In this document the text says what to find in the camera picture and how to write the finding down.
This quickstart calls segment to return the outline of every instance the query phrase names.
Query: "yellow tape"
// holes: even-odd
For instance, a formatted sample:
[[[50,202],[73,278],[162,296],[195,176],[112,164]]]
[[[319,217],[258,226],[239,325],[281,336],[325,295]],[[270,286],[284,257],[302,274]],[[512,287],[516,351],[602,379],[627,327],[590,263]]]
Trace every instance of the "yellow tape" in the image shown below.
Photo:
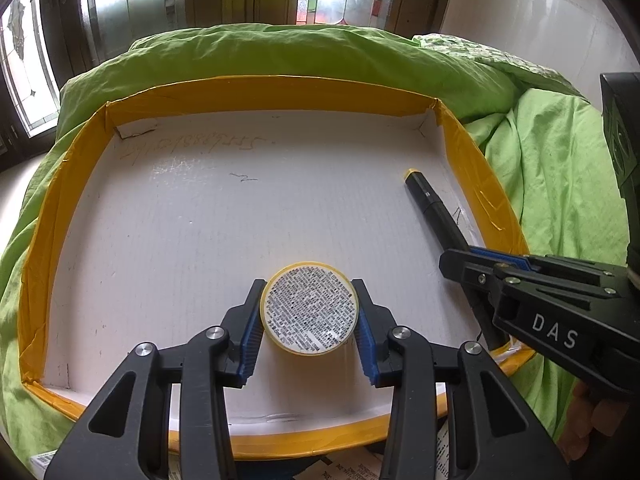
[[[74,139],[49,184],[22,271],[18,310],[20,373],[25,387],[73,420],[83,407],[39,383],[47,350],[49,303],[60,251],[73,213],[91,172],[110,142],[114,126],[132,121],[232,110],[333,110],[410,116],[432,108],[444,129],[447,159],[469,203],[487,247],[515,254],[529,250],[509,201],[482,153],[442,102],[383,86],[313,77],[233,76],[151,88],[107,103]],[[500,366],[512,374],[533,351],[510,356]],[[438,396],[438,414],[446,398]],[[388,416],[323,430],[232,437],[234,456],[267,459],[306,456],[360,446],[386,437]],[[170,432],[170,447],[179,448]]]

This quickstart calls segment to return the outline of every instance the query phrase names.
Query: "round container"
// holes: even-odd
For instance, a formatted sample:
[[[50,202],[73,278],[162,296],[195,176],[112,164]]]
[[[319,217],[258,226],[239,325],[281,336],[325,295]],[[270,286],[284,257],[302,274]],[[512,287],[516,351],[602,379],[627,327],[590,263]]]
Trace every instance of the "round container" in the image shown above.
[[[343,344],[358,320],[358,297],[339,270],[300,262],[280,270],[260,299],[264,331],[298,355],[322,355]]]

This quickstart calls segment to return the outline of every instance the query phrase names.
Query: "metal screw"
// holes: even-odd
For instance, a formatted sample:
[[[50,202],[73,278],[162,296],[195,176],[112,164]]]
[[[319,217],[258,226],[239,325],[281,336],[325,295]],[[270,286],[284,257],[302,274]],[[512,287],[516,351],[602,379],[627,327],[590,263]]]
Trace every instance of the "metal screw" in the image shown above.
[[[140,343],[138,346],[136,346],[136,354],[138,354],[140,357],[144,357],[145,355],[151,354],[153,349],[154,346],[151,343]]]
[[[391,333],[396,339],[407,339],[411,335],[411,330],[405,326],[396,326]]]
[[[207,329],[205,335],[209,339],[220,339],[223,335],[225,335],[225,329],[221,326],[212,326],[211,328]]]
[[[467,341],[463,348],[465,352],[471,355],[478,355],[482,351],[482,347],[480,343],[476,343],[475,341]]]

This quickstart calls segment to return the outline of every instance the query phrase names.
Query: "human hand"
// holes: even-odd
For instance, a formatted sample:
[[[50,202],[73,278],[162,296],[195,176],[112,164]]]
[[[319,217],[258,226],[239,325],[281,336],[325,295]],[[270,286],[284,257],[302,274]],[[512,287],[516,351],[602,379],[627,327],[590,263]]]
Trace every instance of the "human hand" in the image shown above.
[[[566,422],[558,447],[567,462],[578,460],[589,447],[589,435],[596,430],[611,436],[616,432],[629,405],[618,400],[603,399],[594,405],[589,400],[589,387],[579,381],[574,398],[566,410]]]

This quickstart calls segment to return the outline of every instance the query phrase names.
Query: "pencil scribble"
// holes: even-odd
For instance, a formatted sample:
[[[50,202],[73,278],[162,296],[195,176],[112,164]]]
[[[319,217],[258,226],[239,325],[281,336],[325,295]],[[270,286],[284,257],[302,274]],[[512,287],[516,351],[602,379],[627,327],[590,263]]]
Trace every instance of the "pencil scribble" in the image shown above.
[[[144,133],[149,133],[154,131],[153,129],[147,130]],[[201,132],[198,134],[186,134],[181,135],[179,137],[163,137],[158,140],[147,139],[142,143],[134,142],[130,144],[127,140],[127,146],[125,147],[126,152],[120,155],[120,159],[124,159],[127,157],[131,157],[132,163],[134,166],[136,161],[140,156],[147,156],[152,153],[162,151],[162,150],[170,150],[169,153],[173,153],[176,150],[180,150],[182,148],[189,148],[191,146],[197,146],[201,148],[209,147],[208,153],[211,153],[213,149],[219,146],[228,146],[232,149],[236,150],[253,150],[256,146],[255,143],[258,140],[268,141],[269,139],[265,139],[264,137],[255,136],[230,136],[228,134],[221,134],[216,131],[212,132]]]
[[[229,175],[233,175],[240,178],[240,182],[245,182],[247,180],[258,180],[257,178],[249,178],[247,175],[238,175],[235,173],[229,173]]]

